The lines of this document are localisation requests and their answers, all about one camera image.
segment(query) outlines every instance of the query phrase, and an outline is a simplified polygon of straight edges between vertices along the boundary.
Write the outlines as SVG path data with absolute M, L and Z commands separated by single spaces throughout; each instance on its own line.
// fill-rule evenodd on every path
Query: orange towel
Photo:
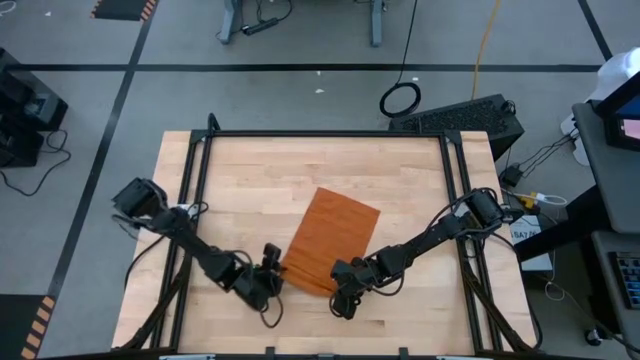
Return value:
M 282 277 L 313 295 L 331 296 L 336 290 L 333 264 L 365 255 L 379 215 L 379 210 L 318 188 L 282 261 Z

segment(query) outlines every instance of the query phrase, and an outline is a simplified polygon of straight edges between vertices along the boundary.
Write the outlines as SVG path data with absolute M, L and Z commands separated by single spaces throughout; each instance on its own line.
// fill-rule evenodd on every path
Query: concrete floor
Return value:
M 90 19 L 95 3 L 20 0 L 15 11 L 0 17 L 0 47 L 24 64 L 45 65 L 397 64 L 402 60 L 413 4 L 389 1 L 383 45 L 373 49 L 368 5 L 347 0 L 294 0 L 289 19 L 253 37 L 237 34 L 229 46 L 214 38 L 222 21 L 222 1 L 161 0 L 148 37 L 139 37 L 140 23 Z M 255 5 L 246 3 L 245 19 L 254 23 Z M 282 3 L 265 5 L 269 7 L 265 17 L 271 11 L 286 10 Z M 640 45 L 635 21 L 639 0 L 588 0 L 588 5 L 611 52 Z M 492 0 L 419 1 L 408 63 L 473 64 L 492 6 Z M 143 45 L 141 53 L 134 51 L 137 41 Z M 583 101 L 595 86 L 592 71 L 537 72 L 535 65 L 600 65 L 604 61 L 578 1 L 503 2 L 483 63 L 534 67 L 525 72 L 481 73 L 478 96 L 502 93 L 515 101 L 526 132 L 514 146 L 511 162 L 559 138 L 559 123 L 571 105 Z M 50 286 L 52 275 L 65 242 L 64 252 L 72 255 L 41 357 L 109 349 L 123 277 L 135 245 L 111 222 L 110 199 L 133 177 L 152 175 L 165 130 L 202 128 L 209 112 L 217 115 L 225 129 L 385 129 L 388 120 L 379 113 L 378 100 L 398 76 L 396 71 L 41 69 L 73 70 L 36 72 L 70 105 L 62 127 L 69 132 L 73 158 L 52 173 L 34 197 L 23 198 L 0 186 L 0 293 L 55 290 L 55 284 Z M 423 91 L 419 110 L 470 96 L 471 72 L 404 75 L 404 79 L 413 77 L 419 78 Z M 407 100 L 397 96 L 392 101 L 399 107 Z M 107 134 L 114 130 L 113 137 L 107 137 L 111 139 L 108 149 L 103 144 L 99 150 L 105 130 Z M 578 165 L 571 151 L 570 146 L 558 151 L 518 190 L 571 200 L 592 186 L 590 170 Z M 37 167 L 9 170 L 7 175 L 30 189 L 56 159 L 56 155 L 43 155 Z M 497 163 L 499 169 L 504 160 Z M 102 161 L 103 166 L 96 166 Z M 83 206 L 88 206 L 86 213 L 78 211 Z M 75 248 L 69 247 L 68 239 L 72 244 L 77 240 Z M 580 273 L 578 265 L 562 266 L 574 264 L 575 251 L 563 249 L 563 254 L 561 281 L 571 278 L 567 274 Z M 573 285 L 578 293 L 587 286 Z M 615 343 L 605 342 L 600 348 L 586 345 L 582 331 L 590 325 L 570 310 L 569 303 L 553 303 L 539 289 L 530 289 L 530 295 L 545 333 L 543 349 L 559 355 L 624 358 L 625 352 Z

